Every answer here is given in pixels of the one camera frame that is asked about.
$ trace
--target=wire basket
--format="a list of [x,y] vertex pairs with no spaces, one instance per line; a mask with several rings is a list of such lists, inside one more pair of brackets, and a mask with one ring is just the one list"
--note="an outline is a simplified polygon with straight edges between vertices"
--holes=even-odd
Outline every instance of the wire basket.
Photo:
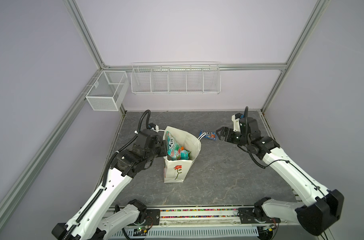
[[220,93],[219,64],[133,67],[131,90],[134,94]]
[[102,71],[86,99],[95,111],[119,111],[129,84],[125,71]]

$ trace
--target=wire rack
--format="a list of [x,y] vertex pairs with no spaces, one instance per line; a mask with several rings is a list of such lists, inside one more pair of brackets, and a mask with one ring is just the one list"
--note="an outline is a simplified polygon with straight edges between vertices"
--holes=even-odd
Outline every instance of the wire rack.
[[119,111],[129,84],[125,71],[102,71],[86,99],[95,111]]
[[134,94],[190,94],[220,93],[219,63],[159,66],[137,65],[131,73],[131,90]]

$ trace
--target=paper bag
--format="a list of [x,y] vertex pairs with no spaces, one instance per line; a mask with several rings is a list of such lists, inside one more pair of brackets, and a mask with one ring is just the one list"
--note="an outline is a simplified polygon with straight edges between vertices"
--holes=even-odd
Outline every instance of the paper bag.
[[190,160],[171,161],[167,159],[168,156],[163,157],[165,159],[164,182],[183,182],[191,165],[194,163],[196,157],[201,151],[201,142],[191,133],[170,126],[167,126],[165,129],[165,133],[163,135],[164,140],[167,139],[167,131],[170,132],[170,134],[174,137],[174,140],[179,143],[180,146],[191,151],[191,153]]

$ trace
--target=marble surface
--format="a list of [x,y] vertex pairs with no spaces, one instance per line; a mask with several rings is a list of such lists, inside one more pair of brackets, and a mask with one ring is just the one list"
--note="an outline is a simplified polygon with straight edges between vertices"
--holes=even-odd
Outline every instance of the marble surface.
[[[236,112],[153,112],[150,121],[160,129],[167,126],[190,132],[215,132],[232,127]],[[119,132],[114,151],[127,143],[137,129],[142,113],[128,112]],[[266,129],[258,112],[256,118],[262,136]],[[156,158],[151,168],[139,172],[122,190],[114,204],[126,205],[138,199],[147,206],[165,205],[253,205],[263,197],[295,202],[291,187],[272,168],[261,169],[235,144],[203,138],[201,152],[183,183],[164,183],[163,158]]]

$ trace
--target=white mesh basket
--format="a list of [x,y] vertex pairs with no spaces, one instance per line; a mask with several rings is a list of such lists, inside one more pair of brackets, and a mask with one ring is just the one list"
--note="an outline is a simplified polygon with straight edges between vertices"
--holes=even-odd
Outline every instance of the white mesh basket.
[[102,71],[86,99],[93,110],[119,111],[129,84],[125,71]]
[[135,67],[131,73],[134,94],[220,93],[219,64]]

